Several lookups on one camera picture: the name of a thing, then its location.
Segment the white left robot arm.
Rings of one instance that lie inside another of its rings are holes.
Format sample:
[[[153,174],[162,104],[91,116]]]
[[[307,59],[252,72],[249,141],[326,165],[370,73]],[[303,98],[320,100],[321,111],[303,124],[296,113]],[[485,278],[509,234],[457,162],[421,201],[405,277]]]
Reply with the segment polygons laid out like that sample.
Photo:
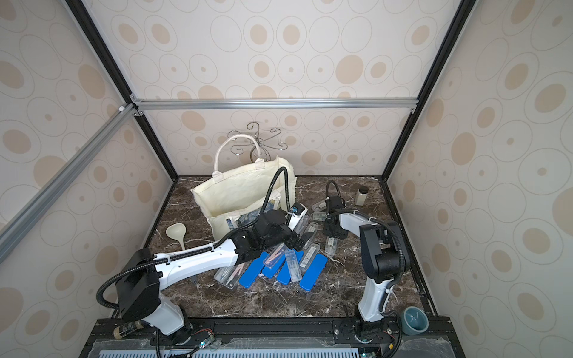
[[[280,244],[295,248],[299,235],[294,229],[306,213],[270,210],[218,242],[196,249],[168,254],[140,249],[115,282],[120,317],[126,322],[145,322],[165,336],[189,331],[186,314],[162,294],[164,289],[206,271],[258,259]]]

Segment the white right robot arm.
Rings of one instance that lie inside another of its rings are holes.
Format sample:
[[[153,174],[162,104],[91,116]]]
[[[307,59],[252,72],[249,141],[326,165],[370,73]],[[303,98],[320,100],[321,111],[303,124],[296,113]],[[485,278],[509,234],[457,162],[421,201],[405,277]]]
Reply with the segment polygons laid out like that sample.
[[[379,322],[384,318],[383,311],[394,286],[410,269],[407,243],[400,226],[395,221],[384,222],[349,209],[339,196],[328,196],[325,204],[325,236],[344,240],[352,233],[360,239],[367,282],[358,312],[364,322]]]

